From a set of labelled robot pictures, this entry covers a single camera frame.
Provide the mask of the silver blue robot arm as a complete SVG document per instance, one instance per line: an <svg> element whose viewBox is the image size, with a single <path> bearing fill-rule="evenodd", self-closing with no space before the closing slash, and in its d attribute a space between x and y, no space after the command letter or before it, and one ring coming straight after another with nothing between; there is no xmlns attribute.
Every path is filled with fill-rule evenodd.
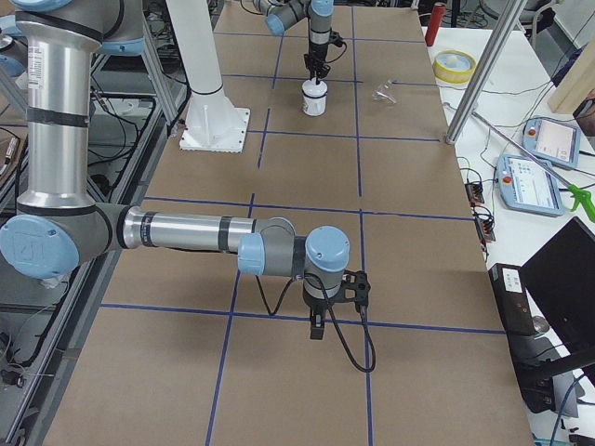
<svg viewBox="0 0 595 446"><path fill-rule="evenodd" d="M333 305L345 298L350 243L343 231L322 226L298 236L282 217L146 212L88 194L92 57L143 51L141 2L19 1L15 8L28 43L29 180L1 229L4 259L47 280L140 246L235 254L243 274L302 281L311 337L322 338Z"/></svg>
<svg viewBox="0 0 595 446"><path fill-rule="evenodd" d="M254 0L252 4L257 14L264 16L273 35L281 36L302 20L308 20L309 47L304 62L310 79L319 84L330 71L326 56L331 41L337 36L332 30L334 2Z"/></svg>

